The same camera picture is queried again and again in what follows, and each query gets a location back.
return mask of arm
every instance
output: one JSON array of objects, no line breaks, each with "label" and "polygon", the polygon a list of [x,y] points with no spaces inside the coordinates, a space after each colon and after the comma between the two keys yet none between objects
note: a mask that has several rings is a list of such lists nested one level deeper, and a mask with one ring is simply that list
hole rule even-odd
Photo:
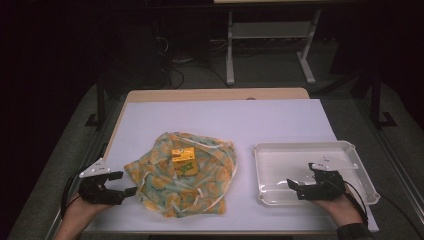
[{"label": "arm", "polygon": [[94,217],[110,207],[112,205],[86,202],[79,197],[79,194],[75,194],[66,210],[55,239],[78,239],[82,231],[90,224]]},{"label": "arm", "polygon": [[362,222],[361,216],[346,196],[341,195],[332,201],[317,200],[312,202],[328,212],[337,226],[339,239],[374,239],[367,226]]}]

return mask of black wire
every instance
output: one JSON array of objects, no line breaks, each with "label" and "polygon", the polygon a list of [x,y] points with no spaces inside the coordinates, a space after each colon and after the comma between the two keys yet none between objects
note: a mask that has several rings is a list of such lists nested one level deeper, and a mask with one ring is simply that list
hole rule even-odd
[{"label": "black wire", "polygon": [[214,49],[212,49],[210,51],[210,54],[212,56],[213,55],[217,55],[218,53],[221,53],[221,52],[226,51],[228,49],[228,42],[227,42],[227,40],[222,40],[222,42],[223,43],[220,43],[220,45],[218,45],[216,43],[213,43],[213,44],[218,45],[218,47],[215,47]]},{"label": "black wire", "polygon": [[78,198],[80,198],[81,196],[78,195],[76,198],[74,198],[74,200],[72,200],[70,203],[68,203],[68,205],[66,206],[66,209],[73,203],[75,202],[75,200],[77,200]]},{"label": "black wire", "polygon": [[365,207],[365,204],[364,204],[364,201],[362,200],[361,195],[359,195],[359,193],[356,190],[356,188],[352,184],[350,184],[350,183],[348,183],[346,181],[343,181],[344,183],[349,184],[349,186],[351,186],[353,188],[353,190],[355,190],[355,192],[358,194],[358,197],[361,200],[361,203],[362,203],[363,208],[361,207],[361,205],[359,205],[358,201],[351,194],[347,193],[346,191],[343,191],[337,185],[335,185],[334,183],[332,183],[332,182],[330,182],[330,181],[328,181],[326,179],[323,179],[323,181],[326,182],[326,183],[328,183],[328,184],[330,184],[331,186],[333,186],[334,188],[336,188],[337,190],[339,190],[340,193],[342,193],[343,195],[345,195],[345,197],[353,204],[353,206],[355,207],[356,211],[358,211],[358,213],[361,216],[362,221],[364,222],[364,224],[366,226],[368,226],[367,209]]},{"label": "black wire", "polygon": [[184,83],[184,80],[185,80],[185,78],[184,78],[184,74],[183,74],[182,72],[178,71],[178,70],[177,70],[177,69],[175,69],[175,68],[171,68],[171,71],[177,72],[177,73],[179,73],[179,74],[181,75],[181,82],[180,82],[177,86],[174,86],[174,83],[172,82],[172,78],[169,78],[169,82],[171,83],[171,86],[172,86],[174,89],[178,89],[178,88],[180,88],[180,87],[183,85],[183,83]]},{"label": "black wire", "polygon": [[352,185],[352,184],[350,184],[349,182],[346,182],[346,181],[343,181],[344,183],[346,183],[346,184],[348,184],[349,186],[351,186],[352,188],[353,188],[353,190],[355,190],[355,192],[356,192],[356,194],[358,195],[358,197],[359,197],[359,200],[361,200],[361,203],[362,203],[362,206],[364,207],[364,213],[365,213],[365,216],[367,216],[368,215],[368,213],[367,213],[367,208],[365,207],[365,203],[364,203],[364,200],[362,200],[362,197],[361,197],[361,195],[359,194],[359,192],[358,192],[358,190],[356,190],[356,188]]},{"label": "black wire", "polygon": [[380,196],[382,196],[384,199],[386,199],[386,201],[389,202],[394,208],[396,208],[400,212],[400,214],[403,215],[403,217],[408,221],[408,223],[414,229],[414,231],[418,235],[418,237],[421,240],[424,240],[424,236],[421,235],[420,231],[415,226],[415,224],[412,222],[412,220],[409,218],[409,216],[395,202],[393,202],[390,198],[388,198],[386,195],[382,194],[380,191],[377,191],[377,192],[378,192],[378,194],[380,194]]},{"label": "black wire", "polygon": [[[235,40],[233,40],[233,44],[232,44],[232,46],[233,46],[233,52],[236,51],[236,47],[241,43],[241,41],[242,41],[241,39],[235,39]],[[226,42],[225,44],[223,44],[221,47],[212,50],[210,52],[210,54],[211,54],[211,56],[220,56],[220,55],[218,55],[219,53],[225,53],[225,54],[227,54],[227,51],[228,51],[228,42]]]},{"label": "black wire", "polygon": [[225,84],[225,86],[227,88],[230,88],[231,87],[230,85],[227,84],[227,82],[225,81],[225,79],[222,78],[221,75],[219,75],[219,73],[217,73],[213,69],[210,69],[209,67],[202,66],[202,65],[194,65],[194,66],[179,66],[179,67],[175,67],[175,68],[204,68],[206,70],[209,70],[209,71],[213,72],[216,76],[218,76],[218,78]]},{"label": "black wire", "polygon": [[78,171],[74,172],[74,174],[71,175],[71,177],[69,177],[68,182],[65,185],[65,188],[63,189],[63,193],[62,193],[62,201],[60,203],[60,216],[62,217],[62,219],[65,217],[65,212],[66,209],[68,207],[68,195],[69,195],[69,190],[71,189],[72,183],[74,182],[75,177],[80,174],[82,171],[84,171],[85,169],[87,169],[89,166],[84,166],[81,167],[80,169],[78,169]]}]

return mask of cable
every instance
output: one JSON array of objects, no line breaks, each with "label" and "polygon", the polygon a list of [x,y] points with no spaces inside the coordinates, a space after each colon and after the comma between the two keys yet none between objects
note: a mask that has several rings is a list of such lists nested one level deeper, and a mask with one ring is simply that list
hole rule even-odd
[{"label": "cable", "polygon": [[72,183],[74,182],[75,177],[78,174],[80,174],[82,171],[87,169],[88,167],[89,166],[84,166],[84,167],[78,169],[78,171],[74,172],[74,174],[72,174],[71,177],[69,177],[68,182],[65,185],[65,189],[63,190],[62,201],[60,203],[60,216],[62,217],[62,219],[65,217],[66,209],[69,206],[69,204],[67,204],[68,203],[68,195],[69,195],[69,190],[71,189]]},{"label": "cable", "polygon": [[67,206],[66,208],[68,208],[73,202],[75,202],[75,200],[77,200],[78,198],[80,198],[81,196],[78,195],[76,198],[74,198],[74,200],[72,200]]},{"label": "cable", "polygon": [[227,46],[227,44],[228,44],[227,43],[227,40],[225,40],[225,39],[210,40],[210,42],[213,43],[213,44],[215,44],[215,45],[217,45],[216,43],[219,44],[217,47],[214,47],[214,48],[212,48],[210,50],[210,54],[211,55],[215,55],[215,54],[217,54],[219,52],[222,52],[223,50],[226,49],[225,46]]},{"label": "cable", "polygon": [[181,59],[181,60],[172,60],[172,63],[174,63],[174,64],[186,64],[186,63],[193,62],[194,60],[195,60],[194,58],[186,58],[186,59]]},{"label": "cable", "polygon": [[389,202],[394,208],[396,208],[400,214],[403,215],[403,217],[408,221],[408,223],[411,225],[411,227],[414,229],[415,233],[418,235],[418,237],[421,240],[424,240],[424,236],[420,233],[419,229],[415,226],[415,224],[412,222],[412,220],[409,218],[409,216],[390,198],[388,198],[386,195],[382,194],[380,191],[377,191],[380,196],[382,196],[387,202]]},{"label": "cable", "polygon": [[185,80],[185,78],[184,78],[184,74],[183,74],[182,72],[178,71],[178,70],[177,70],[177,69],[175,69],[175,68],[171,68],[171,71],[177,72],[177,73],[179,73],[179,74],[181,75],[181,82],[180,82],[180,84],[178,84],[177,86],[174,86],[174,83],[172,82],[172,78],[171,78],[171,77],[169,77],[169,83],[171,84],[171,86],[173,87],[173,89],[178,89],[178,88],[180,88],[180,87],[183,85],[183,83],[184,83],[184,80]]},{"label": "cable", "polygon": [[206,69],[206,70],[209,70],[209,71],[211,71],[211,72],[213,72],[216,76],[218,76],[218,78],[225,84],[225,86],[227,87],[227,88],[230,88],[231,86],[230,85],[228,85],[227,84],[227,82],[224,80],[224,78],[222,78],[221,77],[221,75],[219,75],[219,73],[217,73],[215,70],[213,70],[213,69],[210,69],[209,67],[206,67],[206,66],[202,66],[202,65],[195,65],[195,66],[179,66],[179,67],[176,67],[176,68],[204,68],[204,69]]},{"label": "cable", "polygon": [[358,194],[358,197],[359,197],[359,199],[361,200],[361,203],[362,203],[362,207],[361,207],[361,205],[359,205],[358,201],[356,200],[356,198],[354,196],[352,196],[351,194],[349,194],[346,191],[343,191],[337,185],[335,185],[334,183],[332,183],[332,182],[330,182],[330,181],[328,181],[326,179],[323,179],[323,181],[326,182],[326,183],[328,183],[328,184],[330,184],[331,186],[333,186],[334,188],[336,188],[340,193],[342,193],[353,204],[353,207],[356,209],[356,211],[358,211],[359,215],[362,218],[362,222],[366,226],[368,226],[367,209],[365,207],[365,204],[364,204],[364,201],[362,200],[361,195],[359,195],[359,192],[356,190],[356,188],[352,184],[350,184],[350,183],[348,183],[348,182],[346,182],[346,181],[343,180],[344,183],[346,183],[350,187],[352,187],[353,190],[355,190],[356,194]]},{"label": "cable", "polygon": [[162,40],[162,41],[164,41],[164,42],[165,42],[165,44],[166,44],[166,47],[165,47],[165,49],[163,50],[163,52],[165,53],[166,51],[168,51],[169,43],[168,43],[168,40],[166,40],[166,38],[163,38],[163,37],[156,37],[156,40]]},{"label": "cable", "polygon": [[368,213],[367,213],[367,208],[365,207],[365,203],[364,200],[362,199],[361,195],[359,194],[358,190],[356,190],[356,188],[350,184],[349,182],[343,181],[344,183],[346,183],[347,185],[349,185],[351,188],[353,188],[353,190],[355,190],[356,195],[358,195],[359,200],[361,200],[362,206],[364,207],[363,211],[365,213],[365,216],[367,216],[367,220],[368,220]]}]

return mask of yellow box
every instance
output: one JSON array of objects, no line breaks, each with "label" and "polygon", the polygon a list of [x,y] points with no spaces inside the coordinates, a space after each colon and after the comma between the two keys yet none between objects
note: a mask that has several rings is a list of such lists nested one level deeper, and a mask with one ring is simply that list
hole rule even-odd
[{"label": "yellow box", "polygon": [[194,147],[173,149],[172,162],[179,177],[195,176],[199,172]]}]

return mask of patterned cloth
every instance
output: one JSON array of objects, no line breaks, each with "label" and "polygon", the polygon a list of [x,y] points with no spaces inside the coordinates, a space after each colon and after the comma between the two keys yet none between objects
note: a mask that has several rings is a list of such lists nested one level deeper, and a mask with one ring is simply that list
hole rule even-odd
[{"label": "patterned cloth", "polygon": [[[177,177],[171,150],[194,147],[196,176]],[[232,142],[188,133],[164,133],[151,151],[125,166],[137,184],[136,197],[165,217],[223,214],[224,195],[237,171]]]}]

